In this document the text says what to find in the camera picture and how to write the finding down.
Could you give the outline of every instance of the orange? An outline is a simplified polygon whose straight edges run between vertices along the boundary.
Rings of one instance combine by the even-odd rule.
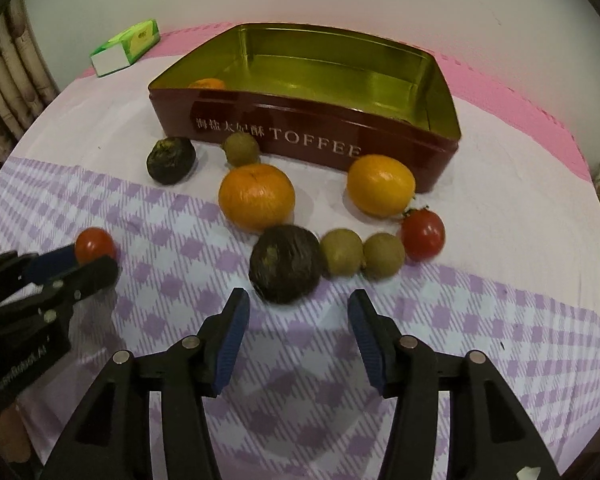
[[[347,175],[351,201],[360,211],[380,218],[402,213],[415,189],[413,173],[390,156],[361,156]]]
[[[220,184],[218,203],[240,229],[258,232],[282,224],[294,210],[296,192],[282,171],[269,164],[231,170]]]
[[[191,83],[187,88],[213,88],[215,90],[226,90],[226,85],[221,79],[208,77],[206,79],[198,79]]]

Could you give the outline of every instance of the metal pin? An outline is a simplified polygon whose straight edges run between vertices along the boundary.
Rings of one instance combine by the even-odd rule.
[[[194,335],[188,335],[182,340],[182,346],[187,350],[191,350],[200,345],[200,338]]]
[[[115,354],[113,354],[113,362],[117,365],[121,365],[122,363],[126,363],[129,361],[131,354],[126,350],[118,350]]]
[[[477,365],[482,365],[487,361],[487,356],[478,350],[473,350],[469,352],[469,359]]]
[[[403,348],[414,349],[418,346],[418,340],[412,335],[403,335],[400,338],[400,346]]]
[[[42,316],[42,319],[45,320],[45,323],[53,323],[56,320],[56,317],[58,317],[58,313],[51,309],[45,312],[45,315]]]

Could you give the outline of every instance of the pink tablecloth border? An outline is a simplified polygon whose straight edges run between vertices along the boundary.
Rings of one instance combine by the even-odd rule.
[[[186,54],[234,25],[230,22],[213,23],[164,33],[160,43],[144,58]],[[563,123],[497,79],[444,54],[428,52],[435,56],[453,95],[526,133],[573,174],[591,181],[589,167],[576,140]],[[93,75],[93,68],[89,68],[80,78]]]

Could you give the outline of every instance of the checkered tablecloth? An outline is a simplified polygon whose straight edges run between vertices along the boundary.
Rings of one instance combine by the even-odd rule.
[[[7,161],[0,250],[48,251],[91,225],[119,244],[122,276],[115,291],[75,309],[78,390],[117,349],[161,351],[195,333],[235,286],[250,293],[251,322],[232,381],[205,403],[228,480],[238,471],[241,478],[376,478],[394,402],[369,386],[347,326],[347,297],[359,287],[379,313],[434,350],[486,352],[556,460],[581,428],[600,423],[600,317],[591,310],[437,265],[405,266],[378,285],[359,277],[323,281],[298,308],[273,307],[247,279],[254,237],[228,225],[215,203],[80,166]],[[24,408],[46,403],[53,411],[70,381],[49,379],[26,396]],[[434,478],[442,480],[448,397],[440,413]],[[159,417],[156,405],[154,423]]]

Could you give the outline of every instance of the wall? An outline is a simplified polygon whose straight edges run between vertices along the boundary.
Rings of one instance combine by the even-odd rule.
[[[563,120],[600,160],[600,19],[586,0],[26,0],[64,88],[88,54],[129,25],[290,21],[353,28],[423,46],[497,76]]]

